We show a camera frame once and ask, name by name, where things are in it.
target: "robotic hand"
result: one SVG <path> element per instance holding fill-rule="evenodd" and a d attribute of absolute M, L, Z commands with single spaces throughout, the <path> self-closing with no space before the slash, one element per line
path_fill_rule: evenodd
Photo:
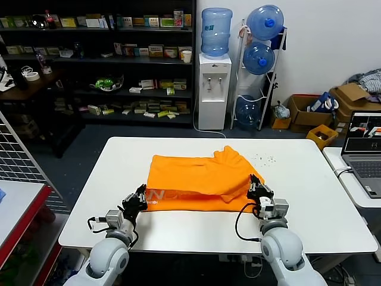
<path fill-rule="evenodd" d="M 273 196 L 274 192 L 268 186 L 251 175 L 247 197 L 256 202 L 253 214 L 260 220 L 262 254 L 270 264 L 278 286 L 326 286 L 324 278 L 313 269 L 304 254 L 302 241 L 287 227 L 287 201 Z"/>
<path fill-rule="evenodd" d="M 134 194 L 130 194 L 122 201 L 123 207 L 118 206 L 119 210 L 109 210 L 106 217 L 92 217 L 88 220 L 90 229 L 90 221 L 106 222 L 108 228 L 103 229 L 107 230 L 106 238 L 95 244 L 90 252 L 90 258 L 76 275 L 66 281 L 64 286 L 113 285 L 117 276 L 127 266 L 128 250 L 139 238 L 135 231 L 136 217 L 140 211 L 148 207 L 145 189 L 146 185 L 141 185 Z"/>

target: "laptop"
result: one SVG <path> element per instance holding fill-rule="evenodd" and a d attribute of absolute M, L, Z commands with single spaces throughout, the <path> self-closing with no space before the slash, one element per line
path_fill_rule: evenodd
<path fill-rule="evenodd" d="M 341 151 L 371 198 L 381 198 L 381 111 L 353 111 Z"/>

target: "shelf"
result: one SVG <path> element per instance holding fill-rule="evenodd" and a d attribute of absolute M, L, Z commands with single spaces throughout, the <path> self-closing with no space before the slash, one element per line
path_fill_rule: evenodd
<path fill-rule="evenodd" d="M 154 58 L 154 57 L 120 57 L 108 58 L 56 58 L 53 63 L 86 63 L 86 64 L 184 64 L 192 66 L 192 63 L 184 63 L 179 58 Z"/>
<path fill-rule="evenodd" d="M 32 245 L 39 254 L 39 261 L 34 265 L 24 263 L 20 266 L 19 276 L 14 281 L 15 286 L 32 286 L 34 284 L 46 260 L 50 257 L 68 217 L 68 214 L 56 213 L 54 222 L 43 223 L 41 228 L 35 233 Z"/>
<path fill-rule="evenodd" d="M 102 92 L 96 89 L 75 89 L 73 94 L 78 97 L 120 97 L 121 99 L 136 98 L 136 97 L 160 97 L 171 100 L 173 98 L 192 98 L 192 91 L 174 91 L 174 95 L 167 95 L 166 89 L 149 89 L 141 90 L 140 94 L 132 94 L 128 89 L 119 89 L 112 92 Z"/>
<path fill-rule="evenodd" d="M 6 193 L 0 204 L 0 268 L 51 193 L 44 184 L 0 181 Z"/>
<path fill-rule="evenodd" d="M 34 27 L 20 27 L 20 28 L 3 28 L 0 33 L 4 32 L 32 32 L 32 33 L 54 33 L 54 32 L 109 32 L 107 28 L 57 28 L 57 29 L 37 29 Z M 191 27 L 118 27 L 119 32 L 164 32 L 164 33 L 192 33 Z"/>
<path fill-rule="evenodd" d="M 109 115 L 94 115 L 91 113 L 83 113 L 83 118 L 88 122 L 141 122 L 141 123 L 152 123 L 152 124 L 183 124 L 183 125 L 189 125 L 192 124 L 192 115 L 191 114 L 181 114 L 179 116 L 176 116 L 174 119 L 169 119 L 167 116 L 164 116 L 162 118 L 157 117 L 157 115 L 154 118 L 149 118 L 146 116 L 143 116 L 143 114 L 135 114 L 135 113 L 129 113 L 128 115 L 124 115 L 121 113 L 114 113 Z"/>
<path fill-rule="evenodd" d="M 21 55 L 3 55 L 5 61 L 37 61 L 34 54 L 21 54 Z M 59 57 L 59 55 L 46 55 L 45 59 L 47 61 L 52 61 L 54 58 Z"/>
<path fill-rule="evenodd" d="M 192 33 L 192 27 L 176 28 L 176 27 L 122 27 L 118 28 L 121 32 L 164 32 L 164 33 Z"/>

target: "cardboard box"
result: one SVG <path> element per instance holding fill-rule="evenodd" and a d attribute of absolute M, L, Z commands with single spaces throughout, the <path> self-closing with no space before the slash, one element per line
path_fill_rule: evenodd
<path fill-rule="evenodd" d="M 287 119 L 280 119 L 275 117 L 275 113 L 272 110 L 271 114 L 271 128 L 272 129 L 288 129 L 291 123 L 291 117 Z"/>
<path fill-rule="evenodd" d="M 290 109 L 291 122 L 296 125 L 330 125 L 332 122 L 332 114 L 307 112 L 306 108 L 313 103 L 318 96 L 315 95 L 292 95 L 288 101 L 288 109 Z"/>
<path fill-rule="evenodd" d="M 314 141 L 320 151 L 322 151 L 324 147 L 330 145 L 338 136 L 339 134 L 335 130 L 325 125 L 320 125 L 310 130 L 306 138 Z"/>
<path fill-rule="evenodd" d="M 290 125 L 290 131 L 293 133 L 308 133 L 313 128 L 313 126 L 308 125 L 299 125 L 291 123 Z"/>
<path fill-rule="evenodd" d="M 36 124 L 34 120 L 29 122 L 28 124 L 15 125 L 12 127 L 20 138 L 33 139 L 40 132 L 38 125 Z"/>
<path fill-rule="evenodd" d="M 329 93 L 338 101 L 340 111 L 347 116 L 351 116 L 354 110 L 381 110 L 381 104 L 367 101 L 369 94 L 355 83 L 331 88 Z"/>

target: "water jug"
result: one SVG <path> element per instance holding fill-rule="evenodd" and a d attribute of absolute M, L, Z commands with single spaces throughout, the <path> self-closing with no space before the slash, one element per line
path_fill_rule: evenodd
<path fill-rule="evenodd" d="M 253 102 L 251 95 L 243 95 L 237 98 L 236 118 L 241 127 L 257 127 L 260 121 L 260 101 Z"/>
<path fill-rule="evenodd" d="M 284 20 L 283 13 L 278 7 L 265 5 L 251 12 L 246 24 L 255 38 L 266 41 L 280 33 Z"/>
<path fill-rule="evenodd" d="M 202 11 L 202 52 L 212 57 L 228 52 L 232 17 L 232 10 L 225 8 L 207 8 Z"/>
<path fill-rule="evenodd" d="M 263 43 L 253 42 L 245 48 L 243 53 L 243 64 L 252 74 L 267 73 L 273 67 L 274 62 L 273 50 Z"/>

